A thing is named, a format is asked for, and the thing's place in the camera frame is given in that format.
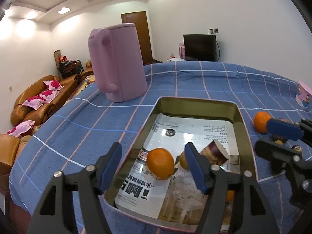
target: pink container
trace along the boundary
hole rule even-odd
[[[113,102],[139,97],[147,90],[135,24],[94,29],[88,40],[96,85]]]
[[[298,92],[296,96],[297,103],[304,109],[307,109],[312,96],[312,90],[303,82],[299,82]]]
[[[185,47],[184,43],[180,43],[179,45],[179,53],[180,53],[180,58],[185,59]]]

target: pink floral cushion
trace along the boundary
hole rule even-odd
[[[43,82],[46,84],[49,90],[60,90],[63,88],[63,86],[61,86],[61,84],[56,80]]]
[[[9,130],[7,134],[19,137],[21,134],[26,133],[29,129],[32,129],[34,124],[35,122],[32,120],[23,121],[12,130]]]
[[[34,97],[30,97],[29,99],[25,100],[22,105],[23,106],[29,106],[29,107],[34,108],[35,110],[38,110],[39,107],[41,107],[42,105],[44,105],[46,103],[50,103],[50,102],[48,102],[43,97],[34,96]]]
[[[50,103],[59,93],[58,90],[45,90],[39,94],[39,97],[44,98],[47,103]]]

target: chair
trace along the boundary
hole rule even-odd
[[[12,135],[0,134],[0,193],[4,196],[10,194],[9,176],[12,166],[31,138],[31,136],[24,136],[19,139]]]
[[[87,63],[86,63],[86,70],[84,70],[82,73],[81,73],[81,81],[85,80],[85,78],[87,76],[90,76],[90,75],[93,75],[93,68],[92,68],[92,63],[91,63],[91,60],[88,60]]]
[[[58,70],[60,71],[64,79],[72,75],[80,75],[81,73],[83,73],[84,69],[82,67],[81,61],[80,60],[76,60],[76,61],[78,62],[65,61],[59,64]]]
[[[25,91],[19,95],[14,104],[14,109],[11,113],[11,123],[13,126],[20,124],[25,120],[35,121],[35,126],[39,126],[46,122],[58,109],[60,109],[68,100],[70,95],[76,90],[80,77],[73,75],[69,78],[60,80],[58,77],[49,75],[39,79],[37,82],[29,86]],[[44,104],[38,110],[23,106],[24,101],[30,97],[36,96],[46,89],[43,83],[48,80],[56,80],[63,86],[60,89],[57,97],[51,103]]]

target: white wall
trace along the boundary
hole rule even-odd
[[[69,15],[66,20],[51,25],[52,46],[61,50],[62,55],[78,59],[85,66],[90,60],[88,37],[93,29],[121,24],[121,14],[146,11],[149,24],[150,39],[152,35],[146,0],[118,0],[100,3]]]
[[[147,0],[155,59],[183,34],[219,28],[220,61],[271,71],[312,86],[312,34],[291,0]]]
[[[10,115],[17,97],[38,79],[57,75],[49,25],[21,21],[0,22],[0,133],[12,128]]]

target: flat screen monitor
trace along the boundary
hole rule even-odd
[[[183,35],[186,60],[216,61],[216,36],[207,34]]]

